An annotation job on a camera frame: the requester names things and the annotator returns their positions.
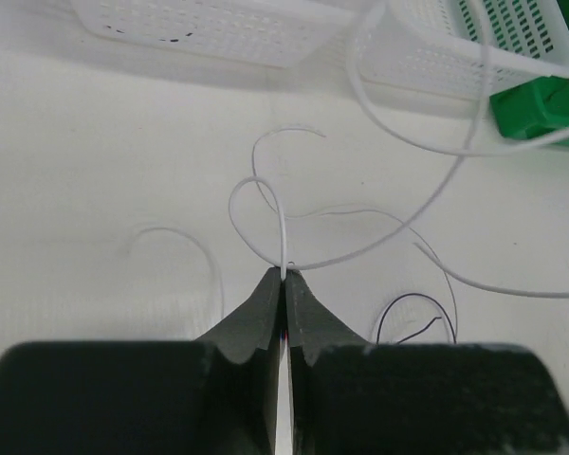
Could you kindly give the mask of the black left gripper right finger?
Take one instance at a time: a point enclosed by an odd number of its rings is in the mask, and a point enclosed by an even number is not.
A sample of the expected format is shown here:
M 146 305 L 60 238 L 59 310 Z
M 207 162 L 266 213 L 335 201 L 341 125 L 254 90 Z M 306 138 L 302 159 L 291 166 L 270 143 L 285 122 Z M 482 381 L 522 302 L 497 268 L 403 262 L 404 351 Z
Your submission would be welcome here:
M 502 343 L 374 344 L 284 281 L 297 454 L 569 454 L 541 360 Z

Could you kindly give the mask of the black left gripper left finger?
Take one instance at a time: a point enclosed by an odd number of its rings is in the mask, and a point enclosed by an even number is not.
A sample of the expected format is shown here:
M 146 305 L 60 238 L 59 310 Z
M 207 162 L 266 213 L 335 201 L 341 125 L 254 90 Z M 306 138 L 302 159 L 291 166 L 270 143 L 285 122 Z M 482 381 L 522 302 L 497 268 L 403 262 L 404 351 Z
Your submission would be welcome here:
M 29 341 L 0 356 L 0 454 L 271 454 L 281 276 L 193 340 Z

